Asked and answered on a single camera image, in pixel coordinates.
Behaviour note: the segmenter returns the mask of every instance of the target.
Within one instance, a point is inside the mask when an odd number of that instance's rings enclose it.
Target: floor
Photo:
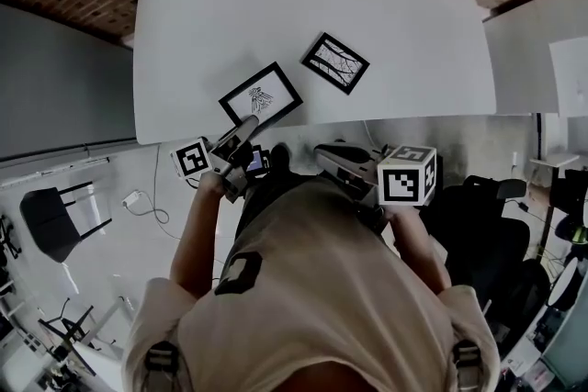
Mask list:
[[[449,185],[459,183],[468,174],[495,179],[509,178],[511,174],[515,177],[528,175],[530,170],[526,168],[526,162],[534,145],[533,129],[531,117],[407,118],[269,129],[256,141],[263,148],[286,142],[293,154],[292,170],[306,174],[318,171],[312,160],[312,149],[321,142],[341,138],[364,144],[373,141],[376,146],[403,142],[434,145],[445,157],[446,183]],[[155,203],[169,213],[169,223],[164,228],[171,236],[158,227],[153,214],[136,217],[120,204],[133,190],[144,191],[153,198],[157,146],[123,152],[113,156],[108,163],[44,177],[0,192],[0,211],[12,219],[23,249],[22,256],[11,261],[9,268],[16,278],[20,298],[27,300],[17,314],[26,328],[48,341],[37,319],[58,316],[67,297],[71,301],[65,317],[76,320],[91,305],[95,307],[93,318],[97,319],[118,296],[124,296],[128,299],[127,309],[117,313],[101,334],[104,343],[116,340],[117,344],[124,344],[145,282],[152,277],[168,275],[177,246],[173,237],[181,235],[195,193],[175,175],[169,151],[178,146],[178,142],[161,145],[156,174]],[[516,152],[514,169],[513,152]],[[33,189],[52,186],[62,189],[88,180],[94,183],[94,195],[87,197],[87,190],[76,192],[75,197],[82,200],[69,208],[74,222],[83,230],[106,218],[113,221],[81,243],[66,263],[55,263],[35,246],[19,216],[18,204],[22,196]],[[150,209],[150,202],[142,196],[132,209],[146,211]],[[215,276],[221,272],[222,262],[232,246],[241,209],[240,202],[231,205],[222,201],[215,254],[219,261],[214,266]],[[531,207],[530,212],[544,218],[541,211],[540,207]],[[543,223],[522,212],[515,204],[507,205],[504,214],[527,222],[533,237],[529,253],[533,252]],[[564,249],[551,247],[554,252]]]

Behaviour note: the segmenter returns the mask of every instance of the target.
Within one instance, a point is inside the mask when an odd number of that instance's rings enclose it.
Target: white table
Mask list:
[[[322,32],[370,62],[351,95],[300,64]],[[273,61],[304,100],[281,126],[495,112],[475,0],[139,0],[138,141],[225,132],[218,100]]]

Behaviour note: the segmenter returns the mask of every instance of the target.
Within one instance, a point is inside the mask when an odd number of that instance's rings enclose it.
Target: beige shirt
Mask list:
[[[455,389],[452,348],[481,348],[484,390],[499,359],[470,287],[435,296],[315,179],[280,197],[244,231],[219,286],[198,302],[169,280],[147,286],[125,357],[138,390],[147,350],[177,328],[195,390],[270,391],[311,364],[345,364],[378,391]]]

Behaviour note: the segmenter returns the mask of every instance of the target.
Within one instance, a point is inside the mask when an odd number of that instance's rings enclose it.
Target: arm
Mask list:
[[[202,175],[172,261],[170,279],[196,299],[212,286],[214,239],[223,195],[220,176],[213,172]]]
[[[414,207],[385,207],[401,258],[436,295],[451,287],[446,267]]]

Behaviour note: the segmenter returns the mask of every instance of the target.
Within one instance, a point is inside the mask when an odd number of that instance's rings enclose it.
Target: chair leg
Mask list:
[[[82,240],[87,239],[88,237],[90,237],[94,232],[96,232],[97,230],[102,229],[104,226],[106,226],[107,224],[109,224],[110,222],[112,222],[112,218],[105,220],[102,224],[95,226],[93,229],[90,229],[88,232],[86,232],[84,235],[80,236]]]
[[[69,188],[65,188],[64,190],[60,191],[59,194],[63,195],[65,193],[71,193],[75,190],[79,190],[80,188],[84,188],[84,186],[90,186],[91,184],[92,184],[92,182],[85,182],[85,183],[81,183],[76,186],[70,186]]]

